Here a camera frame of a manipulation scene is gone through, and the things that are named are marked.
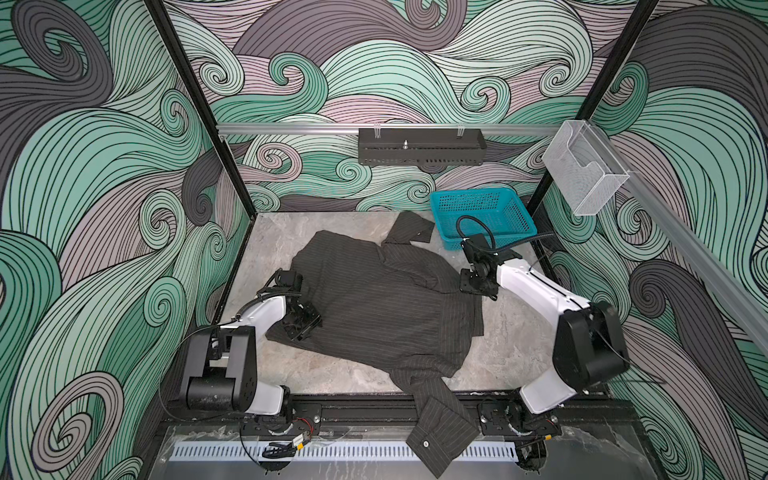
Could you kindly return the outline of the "left black frame post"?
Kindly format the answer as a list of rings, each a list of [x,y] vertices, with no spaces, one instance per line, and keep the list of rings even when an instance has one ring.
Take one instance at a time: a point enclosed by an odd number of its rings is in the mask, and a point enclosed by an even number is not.
[[[191,102],[201,119],[213,149],[216,152],[223,169],[226,171],[229,180],[232,182],[235,193],[243,205],[248,218],[253,222],[257,217],[254,204],[239,173],[238,165],[234,160],[230,147],[219,136],[217,122],[212,109],[205,99],[203,90],[195,76],[180,37],[173,26],[168,10],[166,9],[164,2],[160,0],[145,0],[144,3],[184,87],[191,97]]]

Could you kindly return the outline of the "aluminium wall rail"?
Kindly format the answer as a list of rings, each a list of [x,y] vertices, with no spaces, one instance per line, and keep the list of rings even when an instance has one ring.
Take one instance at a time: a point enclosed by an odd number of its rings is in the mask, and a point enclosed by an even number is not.
[[[452,129],[456,133],[479,129],[489,136],[552,136],[560,129],[555,125],[526,124],[355,124],[355,123],[219,123],[220,135],[353,135],[360,129]]]
[[[750,275],[730,270],[716,256],[721,247],[736,249],[756,237],[746,211],[737,205],[737,186],[725,182],[719,191],[712,178],[695,178],[699,164],[677,171],[658,147],[638,135],[622,133],[611,139],[602,129],[595,131],[601,156],[614,156],[628,175],[624,187],[719,305],[766,352],[767,298],[749,283]]]

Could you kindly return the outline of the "black perforated wall tray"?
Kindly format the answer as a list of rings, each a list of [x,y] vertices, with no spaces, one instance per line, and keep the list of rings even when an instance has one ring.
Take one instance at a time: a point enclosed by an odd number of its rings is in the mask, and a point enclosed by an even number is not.
[[[358,131],[358,160],[367,166],[417,166],[427,172],[484,162],[480,129],[375,127]]]

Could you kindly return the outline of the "aluminium back wall rail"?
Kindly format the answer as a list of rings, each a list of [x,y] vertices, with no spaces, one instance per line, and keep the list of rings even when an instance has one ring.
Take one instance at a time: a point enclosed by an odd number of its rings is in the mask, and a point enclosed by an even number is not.
[[[456,133],[479,129],[489,136],[552,136],[560,129],[555,125],[526,124],[355,124],[355,123],[219,123],[220,135],[353,135],[360,129],[452,129]]]

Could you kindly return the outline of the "aluminium right wall rail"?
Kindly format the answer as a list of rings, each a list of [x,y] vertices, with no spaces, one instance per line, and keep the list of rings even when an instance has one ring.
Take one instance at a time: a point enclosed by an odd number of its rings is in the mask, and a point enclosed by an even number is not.
[[[601,156],[614,156],[628,175],[624,187],[719,305],[766,352],[767,298],[749,283],[750,275],[730,270],[716,256],[721,247],[736,249],[756,237],[746,211],[737,205],[737,186],[725,182],[719,191],[712,178],[695,178],[699,164],[677,171],[658,147],[638,135],[622,133],[611,139],[602,129],[595,131]]]

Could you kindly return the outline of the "dark pinstriped long sleeve shirt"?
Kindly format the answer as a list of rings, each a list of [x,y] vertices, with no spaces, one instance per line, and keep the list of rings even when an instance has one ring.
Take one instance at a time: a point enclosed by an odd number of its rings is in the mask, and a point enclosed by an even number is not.
[[[480,297],[460,290],[459,272],[424,249],[433,222],[406,211],[379,244],[327,230],[291,261],[322,325],[301,349],[369,365],[414,398],[407,445],[440,477],[479,435],[446,385],[483,335]]]

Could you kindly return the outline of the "right black frame post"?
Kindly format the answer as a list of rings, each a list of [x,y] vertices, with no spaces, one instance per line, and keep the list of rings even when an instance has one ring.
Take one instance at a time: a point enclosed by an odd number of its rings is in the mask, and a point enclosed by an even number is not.
[[[658,3],[656,1],[640,1],[637,3],[627,24],[616,39],[614,46],[611,48],[605,65],[602,67],[574,120],[586,120],[594,125],[592,123],[592,118],[596,114],[600,102],[618,77],[620,70],[626,63],[643,28],[650,20],[657,5]],[[545,196],[553,186],[557,187],[546,169],[542,180],[539,182],[534,194],[527,203],[529,214],[533,215],[539,210],[543,205]]]

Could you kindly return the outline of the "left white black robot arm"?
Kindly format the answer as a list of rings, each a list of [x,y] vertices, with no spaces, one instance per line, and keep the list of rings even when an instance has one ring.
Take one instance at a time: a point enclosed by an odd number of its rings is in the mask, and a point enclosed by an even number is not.
[[[301,342],[321,325],[303,276],[276,270],[230,322],[190,336],[180,399],[189,410],[280,414],[288,389],[258,379],[258,342],[274,326],[290,341]]]

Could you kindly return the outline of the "clear plastic wall bin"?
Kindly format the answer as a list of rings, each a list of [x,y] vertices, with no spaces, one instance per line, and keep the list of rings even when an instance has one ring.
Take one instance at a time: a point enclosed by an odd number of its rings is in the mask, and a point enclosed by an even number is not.
[[[608,136],[586,120],[564,121],[542,160],[574,216],[595,216],[629,179]]]

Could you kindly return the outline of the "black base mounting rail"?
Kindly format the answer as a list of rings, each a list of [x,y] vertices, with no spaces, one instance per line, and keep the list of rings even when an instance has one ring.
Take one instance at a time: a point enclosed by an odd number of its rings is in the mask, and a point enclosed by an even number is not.
[[[603,393],[579,394],[544,414],[526,413],[515,390],[459,392],[457,399],[482,434],[506,439],[530,439],[584,425],[608,428],[639,420],[630,402],[610,399]],[[413,427],[417,420],[415,400],[410,395],[291,394],[273,416],[178,410],[167,413],[163,424],[227,426],[242,428],[247,436],[282,439],[295,432],[334,438],[354,427]]]

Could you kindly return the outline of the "teal plastic basket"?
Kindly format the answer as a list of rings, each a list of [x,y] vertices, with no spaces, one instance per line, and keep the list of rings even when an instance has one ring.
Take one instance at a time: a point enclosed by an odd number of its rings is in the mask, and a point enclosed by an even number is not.
[[[463,236],[456,228],[464,215],[482,222],[493,234],[497,246],[535,236],[537,228],[514,190],[485,188],[433,192],[430,207],[443,246],[448,251],[461,248]]]

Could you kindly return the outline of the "black frame post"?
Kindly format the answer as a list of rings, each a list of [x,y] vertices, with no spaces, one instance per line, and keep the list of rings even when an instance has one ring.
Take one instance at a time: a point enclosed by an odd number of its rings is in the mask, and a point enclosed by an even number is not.
[[[235,193],[243,205],[248,218],[253,222],[257,217],[254,204],[239,173],[238,165],[234,160],[230,147],[219,136],[217,122],[212,109],[205,99],[203,90],[195,76],[180,37],[173,26],[168,10],[166,9],[164,2],[160,0],[145,0],[144,3],[184,87],[191,97],[191,102],[201,119],[213,149],[216,152],[223,169],[226,171],[229,180],[232,182]]]
[[[616,39],[614,46],[611,48],[605,65],[602,67],[574,120],[586,120],[594,125],[592,123],[592,118],[596,114],[600,102],[618,77],[620,70],[626,63],[643,28],[650,20],[657,5],[658,3],[656,1],[640,1],[637,3],[627,24]],[[542,180],[539,182],[534,194],[527,203],[529,214],[533,215],[539,210],[543,205],[545,196],[553,186],[557,187],[546,169]]]

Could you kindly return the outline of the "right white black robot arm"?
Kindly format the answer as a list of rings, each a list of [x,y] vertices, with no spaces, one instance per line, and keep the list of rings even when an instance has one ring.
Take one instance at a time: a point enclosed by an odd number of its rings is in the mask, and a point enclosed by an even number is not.
[[[460,216],[456,231],[470,265],[461,271],[461,291],[497,300],[500,290],[508,290],[555,330],[552,367],[519,390],[530,413],[546,413],[629,370],[628,348],[612,304],[592,302],[536,271],[515,250],[521,241],[498,246],[490,228],[474,216]]]

